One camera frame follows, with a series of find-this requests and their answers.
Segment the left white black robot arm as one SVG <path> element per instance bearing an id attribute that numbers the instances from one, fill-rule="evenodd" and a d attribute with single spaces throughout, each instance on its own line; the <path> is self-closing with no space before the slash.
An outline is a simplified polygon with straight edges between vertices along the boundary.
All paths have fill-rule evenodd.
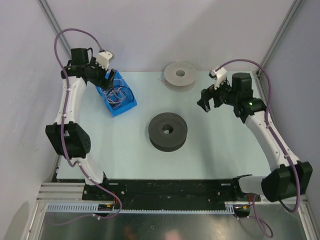
<path id="1" fill-rule="evenodd" d="M 87 48 L 71 49 L 71 59 L 62 67 L 63 91 L 57 117 L 45 127 L 45 133 L 55 152 L 66 159 L 70 167 L 79 167 L 85 183 L 93 186 L 93 194 L 100 200 L 110 196 L 105 173 L 91 156 L 91 138 L 80 126 L 80 110 L 88 83 L 103 90 L 114 86 L 115 69 L 109 69 L 113 54 L 101 50 L 89 57 Z"/>

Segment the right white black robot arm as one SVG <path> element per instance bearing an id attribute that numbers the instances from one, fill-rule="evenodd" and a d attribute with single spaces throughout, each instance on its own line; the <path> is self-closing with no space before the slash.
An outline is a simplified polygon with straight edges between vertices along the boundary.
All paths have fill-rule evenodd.
<path id="1" fill-rule="evenodd" d="M 254 97 L 250 73 L 236 72 L 228 82 L 227 72 L 211 71 L 215 83 L 203 89 L 197 105 L 209 112 L 210 100 L 214 107 L 229 105 L 234 115 L 252 132 L 268 161 L 267 176 L 243 175 L 230 188 L 231 196 L 242 201 L 251 194 L 264 195 L 270 202 L 301 196 L 306 193 L 313 172 L 311 164 L 302 162 L 290 150 L 272 122 L 262 99 Z"/>

